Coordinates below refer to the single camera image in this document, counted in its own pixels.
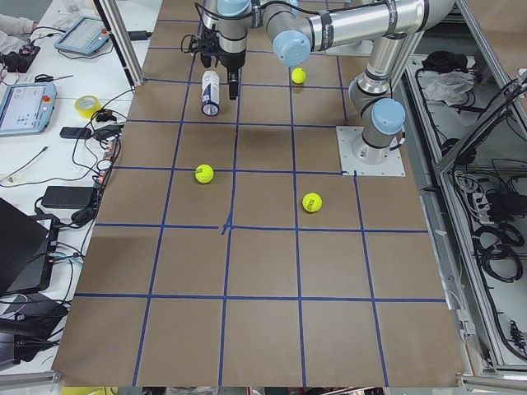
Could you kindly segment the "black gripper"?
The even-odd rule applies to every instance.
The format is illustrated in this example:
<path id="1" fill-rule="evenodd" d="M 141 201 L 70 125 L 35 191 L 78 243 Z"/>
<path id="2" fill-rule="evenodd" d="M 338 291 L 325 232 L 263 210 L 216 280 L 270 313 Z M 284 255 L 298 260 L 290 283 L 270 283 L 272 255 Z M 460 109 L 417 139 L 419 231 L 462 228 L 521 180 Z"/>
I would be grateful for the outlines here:
<path id="1" fill-rule="evenodd" d="M 227 70 L 229 99 L 236 100 L 239 95 L 239 71 L 245 65 L 246 36 L 232 39 L 219 35 L 219 59 Z"/>

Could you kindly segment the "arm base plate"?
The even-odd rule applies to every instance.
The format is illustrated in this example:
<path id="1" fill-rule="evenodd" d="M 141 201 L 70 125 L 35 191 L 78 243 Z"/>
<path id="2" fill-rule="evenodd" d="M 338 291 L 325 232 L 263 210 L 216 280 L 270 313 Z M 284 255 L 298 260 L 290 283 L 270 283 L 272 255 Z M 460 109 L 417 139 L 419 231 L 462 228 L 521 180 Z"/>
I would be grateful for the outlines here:
<path id="1" fill-rule="evenodd" d="M 373 48 L 373 42 L 368 39 L 354 41 L 326 49 L 325 53 L 333 56 L 369 57 Z"/>
<path id="2" fill-rule="evenodd" d="M 389 147 L 372 148 L 362 139 L 363 127 L 337 126 L 341 173 L 349 176 L 404 177 L 400 149 L 394 137 Z"/>

